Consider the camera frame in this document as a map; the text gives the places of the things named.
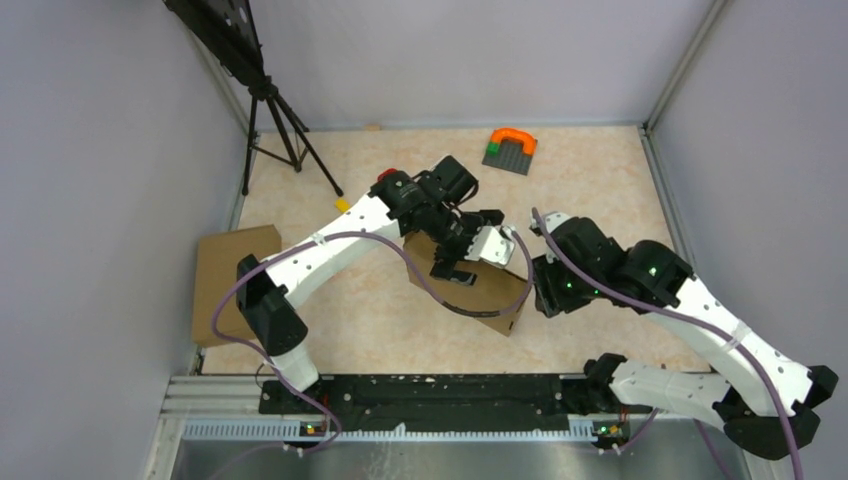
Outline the orange arch toy block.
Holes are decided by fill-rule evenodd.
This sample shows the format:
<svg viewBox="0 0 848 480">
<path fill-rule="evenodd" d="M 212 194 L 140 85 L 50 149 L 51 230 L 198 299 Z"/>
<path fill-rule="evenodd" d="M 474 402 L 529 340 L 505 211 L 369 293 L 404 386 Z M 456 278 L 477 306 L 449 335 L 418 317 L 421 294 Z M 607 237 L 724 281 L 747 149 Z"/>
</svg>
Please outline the orange arch toy block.
<svg viewBox="0 0 848 480">
<path fill-rule="evenodd" d="M 504 141 L 519 144 L 521 146 L 522 153 L 530 156 L 535 153 L 537 146 L 537 139 L 530 133 L 511 127 L 495 129 L 490 135 L 488 144 L 490 142 L 500 142 L 502 145 Z"/>
</svg>

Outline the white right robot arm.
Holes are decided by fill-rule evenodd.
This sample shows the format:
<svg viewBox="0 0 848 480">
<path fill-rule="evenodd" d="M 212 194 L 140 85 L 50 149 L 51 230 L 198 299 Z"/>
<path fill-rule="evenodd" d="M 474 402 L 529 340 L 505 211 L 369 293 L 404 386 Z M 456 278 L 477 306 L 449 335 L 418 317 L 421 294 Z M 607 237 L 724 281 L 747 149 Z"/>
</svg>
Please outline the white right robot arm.
<svg viewBox="0 0 848 480">
<path fill-rule="evenodd" d="M 604 299 L 629 308 L 686 343 L 708 370 L 685 373 L 606 353 L 585 364 L 585 411 L 646 406 L 720 429 L 766 460 L 795 456 L 820 426 L 816 408 L 838 375 L 781 353 L 728 310 L 666 245 L 621 247 L 586 217 L 535 214 L 547 250 L 535 258 L 536 307 L 549 317 Z"/>
</svg>

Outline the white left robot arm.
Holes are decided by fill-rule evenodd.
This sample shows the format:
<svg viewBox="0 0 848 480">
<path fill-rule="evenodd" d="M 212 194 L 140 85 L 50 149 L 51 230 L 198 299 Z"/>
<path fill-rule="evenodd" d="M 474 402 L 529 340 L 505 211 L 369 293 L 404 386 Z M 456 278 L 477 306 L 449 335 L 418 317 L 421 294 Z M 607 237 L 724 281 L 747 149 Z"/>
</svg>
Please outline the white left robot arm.
<svg viewBox="0 0 848 480">
<path fill-rule="evenodd" d="M 249 255 L 237 266 L 237 307 L 285 383 L 283 401 L 297 413 L 319 404 L 318 370 L 305 345 L 308 328 L 298 308 L 324 283 L 382 242 L 420 233 L 435 245 L 432 278 L 471 286 L 475 273 L 460 262 L 503 269 L 516 249 L 502 211 L 462 211 L 479 189 L 458 160 L 446 156 L 410 175 L 390 168 L 338 218 L 309 238 L 264 260 Z"/>
</svg>

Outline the small folded cardboard box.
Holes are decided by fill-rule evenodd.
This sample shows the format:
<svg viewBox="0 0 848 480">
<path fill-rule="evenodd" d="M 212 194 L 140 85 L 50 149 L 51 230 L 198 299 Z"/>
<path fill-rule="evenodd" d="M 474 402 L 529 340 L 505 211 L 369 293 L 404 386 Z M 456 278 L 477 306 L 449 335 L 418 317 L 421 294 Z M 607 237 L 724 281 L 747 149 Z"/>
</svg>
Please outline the small folded cardboard box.
<svg viewBox="0 0 848 480">
<path fill-rule="evenodd" d="M 263 225 L 203 237 L 196 252 L 191 336 L 200 347 L 225 345 L 215 335 L 211 317 L 225 293 L 237 281 L 237 264 L 252 254 L 263 259 L 282 250 L 273 225 Z"/>
</svg>

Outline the aluminium front rail frame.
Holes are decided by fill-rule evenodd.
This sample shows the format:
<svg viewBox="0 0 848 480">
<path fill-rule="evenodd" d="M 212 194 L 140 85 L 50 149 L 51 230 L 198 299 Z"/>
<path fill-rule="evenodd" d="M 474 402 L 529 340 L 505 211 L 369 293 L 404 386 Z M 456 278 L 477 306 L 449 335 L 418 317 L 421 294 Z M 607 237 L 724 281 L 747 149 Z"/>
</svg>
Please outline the aluminium front rail frame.
<svg viewBox="0 0 848 480">
<path fill-rule="evenodd" d="M 177 376 L 148 479 L 789 479 L 668 406 L 574 374 Z"/>
</svg>

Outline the black tripod stand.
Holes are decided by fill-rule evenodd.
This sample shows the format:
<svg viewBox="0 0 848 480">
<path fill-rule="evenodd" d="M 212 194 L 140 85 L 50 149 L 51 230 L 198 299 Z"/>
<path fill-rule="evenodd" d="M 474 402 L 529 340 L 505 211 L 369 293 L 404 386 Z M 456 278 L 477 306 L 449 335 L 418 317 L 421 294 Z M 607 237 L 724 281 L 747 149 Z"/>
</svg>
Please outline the black tripod stand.
<svg viewBox="0 0 848 480">
<path fill-rule="evenodd" d="M 266 73 L 262 44 L 248 0 L 172 0 L 165 6 L 206 47 L 232 78 L 247 88 L 250 98 L 247 147 L 241 194 L 249 194 L 253 154 L 259 152 L 302 171 L 305 158 L 310 155 L 334 193 L 344 196 L 344 191 L 318 155 L 306 134 L 310 129 L 280 94 L 272 77 Z M 287 155 L 272 153 L 258 146 L 257 115 L 264 103 L 270 111 Z"/>
</svg>

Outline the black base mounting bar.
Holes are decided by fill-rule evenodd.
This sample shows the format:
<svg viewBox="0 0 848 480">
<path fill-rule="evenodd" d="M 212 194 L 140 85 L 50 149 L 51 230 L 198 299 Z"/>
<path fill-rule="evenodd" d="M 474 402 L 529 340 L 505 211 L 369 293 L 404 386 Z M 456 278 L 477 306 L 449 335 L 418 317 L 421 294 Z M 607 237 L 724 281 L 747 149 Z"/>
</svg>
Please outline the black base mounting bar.
<svg viewBox="0 0 848 480">
<path fill-rule="evenodd" d="M 314 405 L 276 380 L 262 385 L 263 415 L 311 415 L 322 408 L 346 432 L 553 432 L 567 430 L 570 417 L 622 412 L 623 406 L 583 376 L 566 374 L 322 375 L 306 392 Z"/>
</svg>

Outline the red oval plastic block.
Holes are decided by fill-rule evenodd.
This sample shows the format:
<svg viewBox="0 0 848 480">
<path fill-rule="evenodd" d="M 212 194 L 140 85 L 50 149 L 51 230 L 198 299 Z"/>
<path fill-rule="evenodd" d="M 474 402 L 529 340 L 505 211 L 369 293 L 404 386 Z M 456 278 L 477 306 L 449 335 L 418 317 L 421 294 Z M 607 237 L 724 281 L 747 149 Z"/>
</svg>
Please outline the red oval plastic block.
<svg viewBox="0 0 848 480">
<path fill-rule="evenodd" d="M 394 168 L 386 169 L 385 171 L 383 171 L 382 173 L 380 173 L 378 175 L 377 182 L 382 182 L 385 178 L 387 178 L 388 176 L 393 175 L 397 172 L 398 172 L 398 170 L 394 169 Z"/>
</svg>

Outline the grey lego base plate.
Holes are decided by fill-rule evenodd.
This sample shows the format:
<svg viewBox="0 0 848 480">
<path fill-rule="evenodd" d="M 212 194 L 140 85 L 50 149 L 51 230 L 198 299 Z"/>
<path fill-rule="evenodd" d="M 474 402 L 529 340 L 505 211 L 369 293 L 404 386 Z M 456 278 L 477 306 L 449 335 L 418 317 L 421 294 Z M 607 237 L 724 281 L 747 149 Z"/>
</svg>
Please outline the grey lego base plate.
<svg viewBox="0 0 848 480">
<path fill-rule="evenodd" d="M 527 176 L 532 160 L 533 155 L 523 154 L 519 144 L 504 141 L 497 155 L 487 155 L 485 150 L 482 164 L 491 168 Z"/>
</svg>

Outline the large cardboard box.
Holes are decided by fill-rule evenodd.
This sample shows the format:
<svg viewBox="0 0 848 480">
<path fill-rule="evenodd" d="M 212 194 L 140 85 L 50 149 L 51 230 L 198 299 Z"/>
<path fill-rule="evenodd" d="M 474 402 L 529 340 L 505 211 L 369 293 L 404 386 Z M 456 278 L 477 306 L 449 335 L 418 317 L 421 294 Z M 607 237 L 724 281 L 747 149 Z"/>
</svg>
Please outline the large cardboard box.
<svg viewBox="0 0 848 480">
<path fill-rule="evenodd" d="M 404 238 L 403 250 L 420 272 L 420 275 L 417 275 L 411 267 L 407 267 L 409 281 L 424 290 L 421 281 L 424 279 L 442 300 L 460 309 L 500 312 L 511 307 L 526 293 L 526 278 L 484 262 L 460 261 L 456 264 L 458 273 L 474 276 L 469 285 L 437 279 L 431 275 L 435 264 L 436 244 L 424 233 L 407 235 Z"/>
</svg>

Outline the yellow rectangular block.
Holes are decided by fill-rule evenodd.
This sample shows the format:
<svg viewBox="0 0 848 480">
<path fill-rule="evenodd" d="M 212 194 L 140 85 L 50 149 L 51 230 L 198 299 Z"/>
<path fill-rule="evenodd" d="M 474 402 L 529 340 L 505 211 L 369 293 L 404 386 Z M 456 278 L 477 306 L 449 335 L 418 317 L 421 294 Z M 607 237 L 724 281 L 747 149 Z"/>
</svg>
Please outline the yellow rectangular block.
<svg viewBox="0 0 848 480">
<path fill-rule="evenodd" d="M 334 205 L 340 213 L 348 213 L 351 209 L 351 204 L 344 198 L 338 198 Z"/>
</svg>

